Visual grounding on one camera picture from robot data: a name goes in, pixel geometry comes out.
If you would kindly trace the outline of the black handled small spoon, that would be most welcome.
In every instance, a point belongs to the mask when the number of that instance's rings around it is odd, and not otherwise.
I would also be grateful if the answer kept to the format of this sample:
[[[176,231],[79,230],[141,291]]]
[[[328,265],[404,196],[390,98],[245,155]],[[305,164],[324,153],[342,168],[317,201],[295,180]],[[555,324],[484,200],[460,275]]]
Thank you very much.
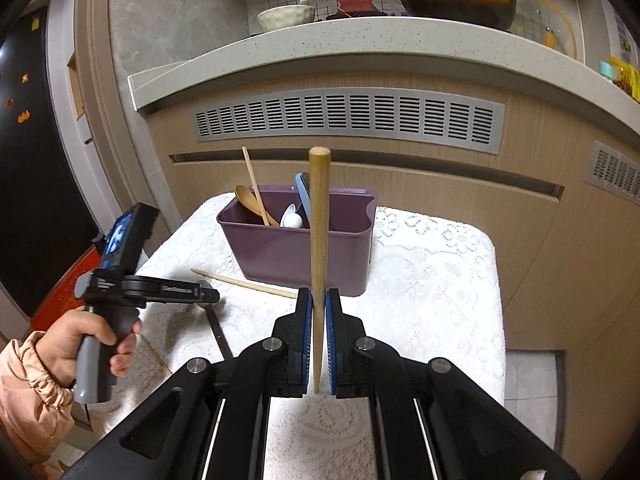
[[[222,357],[225,361],[232,361],[234,356],[218,320],[218,316],[215,311],[216,304],[198,304],[198,306],[205,311],[209,327],[212,330],[214,339]]]

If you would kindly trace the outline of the brown wooden spoon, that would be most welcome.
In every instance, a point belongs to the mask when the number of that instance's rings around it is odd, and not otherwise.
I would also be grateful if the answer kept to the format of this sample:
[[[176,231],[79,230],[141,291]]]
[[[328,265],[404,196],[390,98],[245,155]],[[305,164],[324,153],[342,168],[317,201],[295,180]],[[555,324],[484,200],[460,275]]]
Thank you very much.
[[[270,214],[268,214],[264,204],[258,200],[249,188],[244,185],[238,185],[234,190],[234,194],[236,200],[247,210],[251,211],[253,214],[257,214],[262,219],[262,223],[265,226],[279,225],[279,223],[274,220]]]

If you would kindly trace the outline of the white plastic spoon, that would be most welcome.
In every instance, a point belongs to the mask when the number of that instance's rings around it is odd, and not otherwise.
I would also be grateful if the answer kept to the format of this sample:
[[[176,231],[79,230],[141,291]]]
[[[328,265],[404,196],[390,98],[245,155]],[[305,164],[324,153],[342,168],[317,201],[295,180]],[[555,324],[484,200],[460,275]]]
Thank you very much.
[[[294,204],[289,204],[280,220],[281,228],[299,229],[303,225],[302,217],[297,213]]]

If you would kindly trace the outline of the small white round spoon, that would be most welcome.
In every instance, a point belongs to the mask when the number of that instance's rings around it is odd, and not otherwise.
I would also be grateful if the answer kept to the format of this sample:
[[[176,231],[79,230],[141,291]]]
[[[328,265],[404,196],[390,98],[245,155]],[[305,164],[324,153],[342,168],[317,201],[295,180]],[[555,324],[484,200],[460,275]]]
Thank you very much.
[[[297,212],[292,212],[283,219],[282,226],[288,229],[300,229],[303,226],[303,219]]]

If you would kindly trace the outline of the blue plastic spoon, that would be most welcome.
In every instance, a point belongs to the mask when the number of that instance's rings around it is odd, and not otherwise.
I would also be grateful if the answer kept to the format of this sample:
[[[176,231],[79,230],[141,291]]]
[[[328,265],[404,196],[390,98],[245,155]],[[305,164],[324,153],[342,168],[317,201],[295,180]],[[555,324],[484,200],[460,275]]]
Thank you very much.
[[[310,191],[309,174],[299,172],[294,177],[294,188],[299,198],[299,205],[296,209],[299,217],[303,220],[303,226],[308,228],[310,220]]]

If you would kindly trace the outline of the stone kitchen countertop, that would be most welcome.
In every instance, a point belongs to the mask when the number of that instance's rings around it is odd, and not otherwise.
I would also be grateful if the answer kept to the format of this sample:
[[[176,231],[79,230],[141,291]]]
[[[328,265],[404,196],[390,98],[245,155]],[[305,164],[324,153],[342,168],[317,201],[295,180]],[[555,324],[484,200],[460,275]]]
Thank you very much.
[[[154,113],[206,91],[337,73],[459,79],[533,96],[639,143],[639,105],[591,68],[508,32],[432,18],[346,18],[232,42],[128,78],[134,109]]]

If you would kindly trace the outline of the purple plastic utensil box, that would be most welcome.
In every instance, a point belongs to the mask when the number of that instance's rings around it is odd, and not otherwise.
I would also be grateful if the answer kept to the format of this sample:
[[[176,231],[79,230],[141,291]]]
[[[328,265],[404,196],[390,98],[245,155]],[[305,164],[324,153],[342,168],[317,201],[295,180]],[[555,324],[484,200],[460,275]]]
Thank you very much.
[[[347,297],[367,288],[378,196],[364,188],[330,191],[329,262],[326,282]],[[299,288],[310,284],[307,229],[265,226],[262,217],[232,200],[217,216],[244,276],[252,281]]]

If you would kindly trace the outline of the pink jacket sleeve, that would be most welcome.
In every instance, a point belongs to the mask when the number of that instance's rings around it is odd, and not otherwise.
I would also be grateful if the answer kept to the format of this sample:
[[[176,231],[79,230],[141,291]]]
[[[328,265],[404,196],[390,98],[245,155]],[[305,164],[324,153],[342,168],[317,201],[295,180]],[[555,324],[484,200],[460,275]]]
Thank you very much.
[[[1,429],[38,479],[59,479],[62,469],[49,460],[74,426],[73,393],[43,366],[36,351],[43,336],[35,330],[1,351]]]

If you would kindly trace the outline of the white ceramic bowl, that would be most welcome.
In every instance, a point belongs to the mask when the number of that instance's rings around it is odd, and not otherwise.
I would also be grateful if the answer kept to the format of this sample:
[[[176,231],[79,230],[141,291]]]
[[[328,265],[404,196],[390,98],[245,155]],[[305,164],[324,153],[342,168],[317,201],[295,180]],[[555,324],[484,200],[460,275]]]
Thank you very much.
[[[299,0],[296,4],[276,6],[257,15],[257,21],[263,32],[305,25],[312,23],[316,18],[316,9],[309,0]]]

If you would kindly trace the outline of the small grey ventilation grille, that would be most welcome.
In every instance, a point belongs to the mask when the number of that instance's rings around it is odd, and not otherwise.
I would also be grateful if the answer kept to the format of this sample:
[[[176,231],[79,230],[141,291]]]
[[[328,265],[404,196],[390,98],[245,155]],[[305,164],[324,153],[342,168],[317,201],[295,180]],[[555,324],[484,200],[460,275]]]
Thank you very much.
[[[585,181],[638,205],[640,203],[639,170],[638,162],[596,141],[593,143],[588,159]]]

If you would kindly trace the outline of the teal cap jar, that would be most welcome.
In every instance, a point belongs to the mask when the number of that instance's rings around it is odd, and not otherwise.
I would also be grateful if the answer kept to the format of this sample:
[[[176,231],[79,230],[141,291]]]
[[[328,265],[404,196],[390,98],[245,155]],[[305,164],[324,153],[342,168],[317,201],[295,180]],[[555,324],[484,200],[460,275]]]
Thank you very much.
[[[599,70],[600,70],[600,74],[605,77],[608,80],[613,80],[615,75],[614,75],[614,68],[613,66],[605,61],[601,61],[599,63]]]

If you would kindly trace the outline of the glass pot lid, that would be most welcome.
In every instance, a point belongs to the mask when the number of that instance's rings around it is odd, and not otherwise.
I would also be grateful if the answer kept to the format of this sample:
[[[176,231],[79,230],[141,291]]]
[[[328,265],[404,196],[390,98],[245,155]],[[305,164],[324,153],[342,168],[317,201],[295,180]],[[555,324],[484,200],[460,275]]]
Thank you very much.
[[[518,0],[510,32],[578,60],[574,29],[549,0]]]

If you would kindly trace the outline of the yellow seasoning box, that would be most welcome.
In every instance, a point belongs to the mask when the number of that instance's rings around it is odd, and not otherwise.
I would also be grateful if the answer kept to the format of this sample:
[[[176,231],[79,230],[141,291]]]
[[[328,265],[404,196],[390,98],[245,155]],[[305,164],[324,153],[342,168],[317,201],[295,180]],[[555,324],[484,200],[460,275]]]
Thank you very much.
[[[631,96],[636,102],[640,102],[639,70],[615,56],[608,58],[608,64],[613,69],[613,82],[616,86]]]

